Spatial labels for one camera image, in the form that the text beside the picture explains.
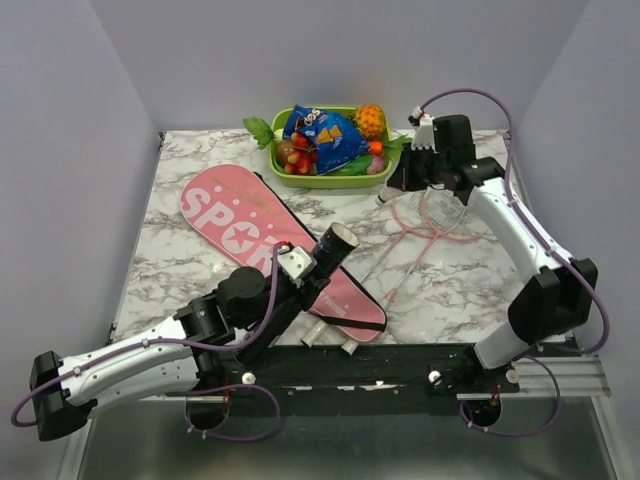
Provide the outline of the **black shuttlecock tube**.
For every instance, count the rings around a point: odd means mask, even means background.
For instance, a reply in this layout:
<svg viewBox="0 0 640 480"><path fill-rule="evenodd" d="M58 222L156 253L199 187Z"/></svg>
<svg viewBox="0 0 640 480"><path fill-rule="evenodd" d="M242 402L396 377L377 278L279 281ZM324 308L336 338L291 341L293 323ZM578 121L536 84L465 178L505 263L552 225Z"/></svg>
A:
<svg viewBox="0 0 640 480"><path fill-rule="evenodd" d="M236 354L237 361L245 367L257 366L299 313L313 306L333 273L358 245L355 233L333 222L310 250L291 243L278 246L277 272L271 275L277 281L271 289L274 307L260 326L261 332L252 335L252 342Z"/></svg>

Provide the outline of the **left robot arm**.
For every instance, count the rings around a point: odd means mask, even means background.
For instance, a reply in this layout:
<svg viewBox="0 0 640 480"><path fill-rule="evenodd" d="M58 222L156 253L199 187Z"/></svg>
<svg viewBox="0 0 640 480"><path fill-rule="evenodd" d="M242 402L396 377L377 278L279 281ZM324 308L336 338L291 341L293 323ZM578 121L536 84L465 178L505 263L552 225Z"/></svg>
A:
<svg viewBox="0 0 640 480"><path fill-rule="evenodd" d="M118 403L165 393L214 393L227 376L223 356L257 366L318 299L334 271L319 260L284 254L273 260L270 274L237 268L211 293L124 342L76 356L40 354L27 398L39 440L64 438Z"/></svg>

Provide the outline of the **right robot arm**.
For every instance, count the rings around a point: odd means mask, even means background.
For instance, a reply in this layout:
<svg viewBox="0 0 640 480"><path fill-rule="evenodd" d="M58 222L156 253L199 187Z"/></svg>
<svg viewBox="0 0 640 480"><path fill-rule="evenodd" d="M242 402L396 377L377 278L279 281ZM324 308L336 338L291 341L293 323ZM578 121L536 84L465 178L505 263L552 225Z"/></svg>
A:
<svg viewBox="0 0 640 480"><path fill-rule="evenodd" d="M415 110L409 117L414 138L402 147L393 174L378 198L388 202L408 192L439 190L425 214L433 232L455 226L454 211L470 212L495 235L515 265L523 288L507 309L507 319L470 351L460 379L480 392L496 380L496 369L535 344L584 324L598 271L559 246L513 192L502 165L476 154L464 115L433 118Z"/></svg>

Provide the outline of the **white shuttlecock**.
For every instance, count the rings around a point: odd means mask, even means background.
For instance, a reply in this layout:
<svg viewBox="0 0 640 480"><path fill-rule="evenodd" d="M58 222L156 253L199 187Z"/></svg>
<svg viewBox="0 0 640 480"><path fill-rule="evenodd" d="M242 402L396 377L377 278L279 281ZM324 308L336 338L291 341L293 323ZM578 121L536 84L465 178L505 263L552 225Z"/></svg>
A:
<svg viewBox="0 0 640 480"><path fill-rule="evenodd" d="M396 190L394 188L384 186L375 197L375 202L378 206L382 206L395 197Z"/></svg>

